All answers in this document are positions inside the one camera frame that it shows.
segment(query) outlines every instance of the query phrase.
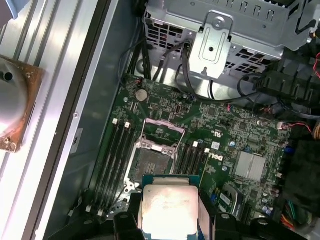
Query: cable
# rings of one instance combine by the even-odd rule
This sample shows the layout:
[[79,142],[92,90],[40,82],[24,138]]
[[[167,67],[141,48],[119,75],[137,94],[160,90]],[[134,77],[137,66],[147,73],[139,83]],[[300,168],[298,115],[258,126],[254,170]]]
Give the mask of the cable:
[[181,48],[184,46],[184,44],[185,44],[185,43],[182,42],[182,43],[180,43],[179,45],[170,48],[168,51],[166,51],[165,54],[162,55],[162,58],[161,58],[161,60],[160,60],[159,66],[158,66],[158,69],[157,69],[156,73],[154,74],[154,76],[153,76],[153,78],[152,78],[152,81],[156,81],[157,78],[159,77],[160,72],[161,72],[162,68],[163,68],[164,65],[165,65],[165,60],[166,60],[167,56],[168,56],[170,53],[173,53],[173,52],[181,49]]
[[313,131],[311,130],[310,126],[307,125],[306,123],[297,122],[297,123],[294,123],[294,124],[288,124],[288,126],[291,127],[291,128],[294,127],[294,126],[305,126],[311,134],[313,133]]
[[189,58],[188,58],[188,49],[186,47],[183,48],[182,50],[182,70],[183,70],[183,76],[184,76],[184,80],[185,80],[185,84],[187,85],[188,89],[191,91],[191,94],[199,101],[201,101],[202,103],[205,104],[230,104],[230,103],[234,103],[237,101],[241,101],[244,99],[248,99],[252,96],[255,96],[257,94],[259,94],[258,92],[254,92],[248,95],[244,95],[238,98],[232,98],[232,99],[226,99],[226,100],[215,100],[215,99],[208,99],[208,98],[204,98],[201,97],[199,95],[197,95],[196,91],[194,90],[194,88],[192,87],[190,78],[189,78]]
[[175,82],[176,87],[178,88],[178,90],[179,90],[181,93],[183,93],[183,94],[185,94],[185,95],[187,95],[187,96],[190,96],[190,94],[189,94],[189,93],[186,93],[185,91],[183,91],[182,88],[180,87],[180,85],[178,84],[178,76],[179,76],[179,74],[180,74],[181,67],[182,67],[182,64],[178,67],[178,69],[177,69],[177,71],[176,71],[176,73],[175,73],[174,82]]
[[317,71],[317,66],[318,66],[318,58],[320,57],[320,52],[315,56],[315,63],[313,65],[313,71],[314,71],[314,74],[320,79],[320,74],[318,73]]
[[[238,91],[238,93],[240,94],[241,97],[245,96],[244,92],[241,89],[241,82],[245,79],[245,78],[250,78],[250,77],[261,77],[260,73],[249,73],[247,75],[244,75],[238,82],[236,89]],[[254,104],[254,101],[252,101],[250,98],[247,99],[249,102],[251,102],[252,104]]]
[[281,107],[284,110],[291,111],[293,114],[295,114],[296,116],[298,116],[302,119],[320,120],[320,116],[309,115],[309,114],[305,114],[305,113],[302,113],[302,112],[295,110],[291,105],[285,104],[285,102],[280,97],[278,97],[277,100],[278,100],[278,103],[281,105]]
[[118,63],[118,79],[120,81],[120,83],[122,85],[124,85],[124,82],[122,81],[122,76],[121,76],[121,66],[122,66],[122,61],[125,57],[125,55],[130,52],[131,50],[135,49],[136,46],[138,46],[139,44],[141,44],[143,41],[145,40],[145,37],[141,40],[139,40],[137,43],[135,43],[133,46],[129,47],[127,50],[125,50],[121,56],[120,56],[120,59],[119,59],[119,63]]

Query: black cable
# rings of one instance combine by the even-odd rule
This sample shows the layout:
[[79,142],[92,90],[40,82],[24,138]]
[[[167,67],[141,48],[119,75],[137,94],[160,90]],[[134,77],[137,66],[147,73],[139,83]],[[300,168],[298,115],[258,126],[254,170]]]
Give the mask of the black cable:
[[[241,89],[241,82],[245,79],[245,78],[250,78],[250,77],[261,77],[260,73],[249,73],[247,75],[244,75],[238,82],[236,89],[238,91],[238,93],[240,94],[241,97],[245,96],[244,92]],[[250,98],[247,99],[249,102],[251,102],[252,104],[254,103],[254,101],[252,101]]]
[[[142,30],[142,35],[146,35],[145,28]],[[150,57],[148,51],[147,40],[144,38],[144,41],[141,44],[142,47],[142,59],[143,59],[143,73],[145,79],[151,80],[151,64],[150,64]]]
[[141,44],[144,40],[145,40],[145,37],[143,39],[139,40],[138,42],[136,42],[133,46],[129,47],[127,50],[125,50],[120,56],[117,74],[118,74],[118,79],[122,85],[124,85],[124,82],[122,81],[122,76],[121,76],[122,61],[128,52],[135,49],[135,47],[138,46],[139,44]]
[[161,70],[162,68],[164,67],[165,65],[165,60],[167,58],[167,56],[170,54],[170,53],[173,53],[179,49],[181,49],[183,46],[184,46],[184,42],[183,43],[180,43],[179,45],[177,46],[174,46],[173,48],[170,48],[168,51],[166,51],[165,54],[162,55],[162,59],[160,60],[160,63],[159,63],[159,66],[158,66],[158,69],[156,71],[156,73],[154,74],[153,78],[152,78],[152,81],[156,81],[161,73]]
[[174,82],[175,82],[176,87],[178,88],[178,90],[179,90],[181,93],[183,93],[183,94],[185,94],[185,95],[187,95],[187,96],[190,96],[190,94],[189,94],[189,93],[186,93],[185,91],[183,91],[182,88],[180,87],[180,85],[178,84],[178,76],[179,76],[179,74],[180,74],[181,67],[182,67],[182,64],[178,67],[178,69],[177,69],[177,71],[176,71],[176,73],[175,73]]
[[305,113],[302,113],[302,112],[295,110],[291,105],[287,105],[280,97],[278,97],[277,100],[278,100],[278,103],[281,105],[281,107],[284,110],[292,112],[293,114],[295,114],[299,118],[309,119],[309,120],[320,120],[320,116],[309,115],[309,114],[305,114]]
[[254,92],[254,93],[251,93],[251,94],[248,94],[248,95],[244,95],[244,96],[237,97],[237,98],[232,98],[232,99],[226,99],[226,100],[208,99],[208,98],[204,98],[204,97],[201,97],[201,96],[197,95],[196,91],[192,87],[192,84],[191,84],[191,81],[190,81],[190,78],[189,78],[189,58],[188,58],[188,49],[186,47],[184,47],[183,50],[182,50],[182,70],[183,70],[185,84],[187,85],[187,87],[191,91],[191,94],[197,100],[201,101],[202,103],[208,103],[208,104],[230,104],[230,103],[234,103],[234,102],[241,101],[241,100],[244,100],[244,99],[248,99],[250,97],[253,97],[253,96],[256,96],[257,94],[259,94],[258,92]]

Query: ventilation holes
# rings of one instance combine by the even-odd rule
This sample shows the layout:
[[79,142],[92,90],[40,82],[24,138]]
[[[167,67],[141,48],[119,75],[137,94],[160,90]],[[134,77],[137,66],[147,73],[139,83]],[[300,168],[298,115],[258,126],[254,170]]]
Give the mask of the ventilation holes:
[[275,11],[269,10],[269,11],[268,11],[268,14],[267,14],[267,16],[266,16],[266,19],[267,19],[268,21],[272,22],[273,19],[274,19],[274,16],[275,16]]
[[184,30],[168,24],[151,22],[146,25],[147,41],[150,45],[171,49],[181,42]]
[[234,64],[234,63],[231,63],[231,62],[229,62],[229,61],[227,61],[226,64],[225,64],[225,67],[226,67],[227,69],[232,69],[234,66],[235,66],[235,64]]
[[240,6],[240,12],[245,13],[247,11],[248,3],[246,1],[242,1]]
[[253,16],[259,17],[260,16],[260,12],[261,12],[261,7],[256,5],[254,7]]

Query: heatsink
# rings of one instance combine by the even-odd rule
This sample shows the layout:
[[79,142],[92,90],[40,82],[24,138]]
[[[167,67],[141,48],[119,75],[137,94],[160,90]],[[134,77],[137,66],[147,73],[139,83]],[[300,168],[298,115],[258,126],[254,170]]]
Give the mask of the heatsink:
[[264,157],[241,151],[236,160],[234,175],[259,182],[265,164],[266,159]]

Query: capacitor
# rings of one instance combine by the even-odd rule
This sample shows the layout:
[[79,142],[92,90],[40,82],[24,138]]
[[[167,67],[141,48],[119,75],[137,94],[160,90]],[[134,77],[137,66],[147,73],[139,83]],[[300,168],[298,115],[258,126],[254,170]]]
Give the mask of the capacitor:
[[271,196],[274,197],[274,198],[278,198],[280,195],[279,195],[279,193],[271,191]]
[[251,148],[250,148],[249,146],[246,146],[245,149],[244,149],[244,151],[245,151],[246,153],[250,153],[250,152],[251,152]]
[[264,207],[262,208],[262,212],[264,212],[265,214],[267,213],[268,210],[269,210],[269,209],[268,209],[267,206],[264,206]]
[[278,188],[276,188],[276,187],[273,187],[273,188],[272,188],[272,191],[275,192],[275,193],[277,193],[277,194],[280,193],[280,190],[279,190]]
[[236,146],[236,142],[235,141],[229,142],[229,147],[234,148],[235,146]]
[[296,150],[293,147],[287,146],[284,148],[283,152],[288,155],[295,154]]
[[258,126],[261,126],[261,127],[266,127],[266,126],[268,126],[268,122],[266,122],[266,121],[257,121],[256,122],[256,124],[258,125]]

